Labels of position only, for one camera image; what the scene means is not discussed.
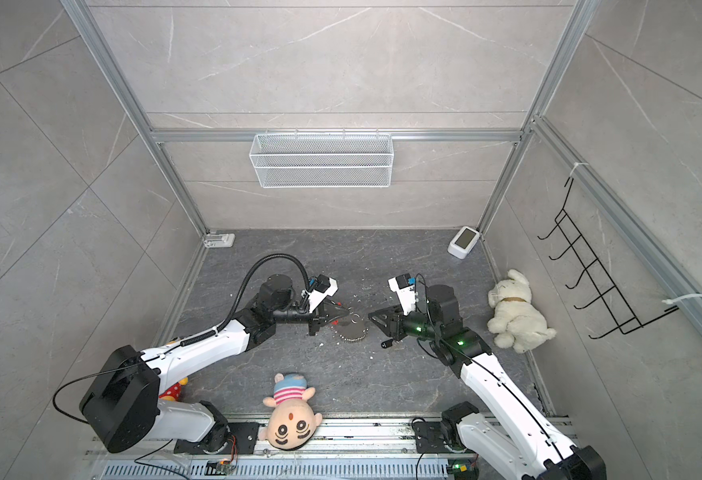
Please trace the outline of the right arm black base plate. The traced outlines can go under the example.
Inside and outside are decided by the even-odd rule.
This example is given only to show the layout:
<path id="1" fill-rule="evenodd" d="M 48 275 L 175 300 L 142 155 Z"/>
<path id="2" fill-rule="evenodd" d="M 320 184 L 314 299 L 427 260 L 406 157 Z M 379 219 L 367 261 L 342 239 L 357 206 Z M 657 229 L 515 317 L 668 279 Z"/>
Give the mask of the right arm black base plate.
<path id="1" fill-rule="evenodd" d="M 462 454 L 466 451 L 462 445 L 450 442 L 442 433 L 440 422 L 415 418 L 410 427 L 413 430 L 415 447 L 419 454 Z"/>

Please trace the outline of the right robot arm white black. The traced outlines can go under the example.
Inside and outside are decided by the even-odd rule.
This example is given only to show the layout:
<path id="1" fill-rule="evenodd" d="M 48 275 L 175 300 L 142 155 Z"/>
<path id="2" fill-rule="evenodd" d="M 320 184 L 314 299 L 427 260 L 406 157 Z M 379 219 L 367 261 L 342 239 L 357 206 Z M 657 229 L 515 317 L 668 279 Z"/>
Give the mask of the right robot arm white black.
<path id="1" fill-rule="evenodd" d="M 490 424 L 463 402 L 442 415 L 446 445 L 470 450 L 505 479 L 604 479 L 604 460 L 578 447 L 547 420 L 508 377 L 489 345 L 466 327 L 452 287 L 429 287 L 407 274 L 389 279 L 398 305 L 369 320 L 387 337 L 382 347 L 407 336 L 428 341 L 433 355 L 489 408 Z"/>

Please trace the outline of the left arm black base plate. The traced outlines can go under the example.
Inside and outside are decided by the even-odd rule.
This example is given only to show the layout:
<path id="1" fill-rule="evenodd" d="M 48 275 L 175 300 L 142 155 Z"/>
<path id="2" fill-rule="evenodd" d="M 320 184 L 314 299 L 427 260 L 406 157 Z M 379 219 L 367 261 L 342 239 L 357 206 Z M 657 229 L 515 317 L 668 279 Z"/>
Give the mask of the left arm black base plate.
<path id="1" fill-rule="evenodd" d="M 259 430 L 258 422 L 229 423 L 226 428 L 214 427 L 201 442 L 178 440 L 173 452 L 189 455 L 250 455 L 255 451 Z"/>

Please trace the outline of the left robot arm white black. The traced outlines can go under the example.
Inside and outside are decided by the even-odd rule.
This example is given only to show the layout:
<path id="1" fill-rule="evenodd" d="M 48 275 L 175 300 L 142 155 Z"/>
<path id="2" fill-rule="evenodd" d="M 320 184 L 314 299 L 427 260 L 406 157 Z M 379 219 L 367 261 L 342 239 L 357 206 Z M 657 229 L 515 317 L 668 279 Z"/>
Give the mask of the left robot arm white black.
<path id="1" fill-rule="evenodd" d="M 310 334 L 333 320 L 328 308 L 336 280 L 320 275 L 301 295 L 286 275 L 273 275 L 222 327 L 144 351 L 115 350 L 80 402 L 80 411 L 107 451 L 121 453 L 147 440 L 186 441 L 211 454 L 222 451 L 230 429 L 211 403 L 186 404 L 164 393 L 190 375 L 250 351 L 274 335 L 280 323 L 305 323 Z"/>

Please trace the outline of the metal keyring holder red handle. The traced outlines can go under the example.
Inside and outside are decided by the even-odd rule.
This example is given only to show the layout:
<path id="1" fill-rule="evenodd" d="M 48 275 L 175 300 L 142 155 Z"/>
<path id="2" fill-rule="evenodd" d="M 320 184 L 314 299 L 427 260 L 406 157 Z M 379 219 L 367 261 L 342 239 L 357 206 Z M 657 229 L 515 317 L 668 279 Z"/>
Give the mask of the metal keyring holder red handle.
<path id="1" fill-rule="evenodd" d="M 364 340 L 368 333 L 366 321 L 358 313 L 334 320 L 332 327 L 341 340 L 349 343 Z"/>

